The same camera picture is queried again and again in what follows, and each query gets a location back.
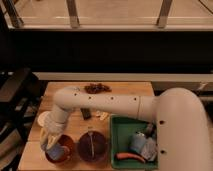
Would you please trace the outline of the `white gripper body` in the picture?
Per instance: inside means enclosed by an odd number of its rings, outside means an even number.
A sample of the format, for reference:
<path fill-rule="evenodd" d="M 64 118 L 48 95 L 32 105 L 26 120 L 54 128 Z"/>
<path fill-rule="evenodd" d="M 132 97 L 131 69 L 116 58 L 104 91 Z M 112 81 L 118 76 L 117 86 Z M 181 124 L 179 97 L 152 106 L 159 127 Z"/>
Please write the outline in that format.
<path fill-rule="evenodd" d="M 44 126 L 41 128 L 40 137 L 46 133 L 60 134 L 62 136 L 66 129 L 68 118 L 68 113 L 62 112 L 54 114 L 49 111 L 49 114 L 45 119 Z"/>

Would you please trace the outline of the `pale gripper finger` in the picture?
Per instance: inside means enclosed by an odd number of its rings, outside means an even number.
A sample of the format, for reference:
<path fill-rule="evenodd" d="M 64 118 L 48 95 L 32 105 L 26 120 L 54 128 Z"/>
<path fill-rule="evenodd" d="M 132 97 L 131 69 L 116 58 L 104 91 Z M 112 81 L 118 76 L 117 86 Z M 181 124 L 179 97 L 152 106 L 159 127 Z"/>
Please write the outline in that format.
<path fill-rule="evenodd" d="M 46 151 L 46 150 L 50 150 L 59 140 L 59 138 L 61 137 L 60 134 L 43 134 L 40 137 L 40 145 L 41 148 Z"/>

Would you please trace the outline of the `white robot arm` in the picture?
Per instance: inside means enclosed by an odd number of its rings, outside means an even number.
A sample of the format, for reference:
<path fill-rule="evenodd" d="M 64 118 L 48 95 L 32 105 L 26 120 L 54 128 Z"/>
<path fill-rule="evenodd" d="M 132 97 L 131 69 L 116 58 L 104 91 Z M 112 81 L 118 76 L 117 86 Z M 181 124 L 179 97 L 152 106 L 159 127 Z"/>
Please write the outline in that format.
<path fill-rule="evenodd" d="M 159 171 L 213 171 L 208 118 L 201 100 L 184 88 L 171 88 L 159 96 L 87 94 L 65 87 L 54 94 L 40 142 L 54 146 L 77 108 L 92 108 L 157 126 Z"/>

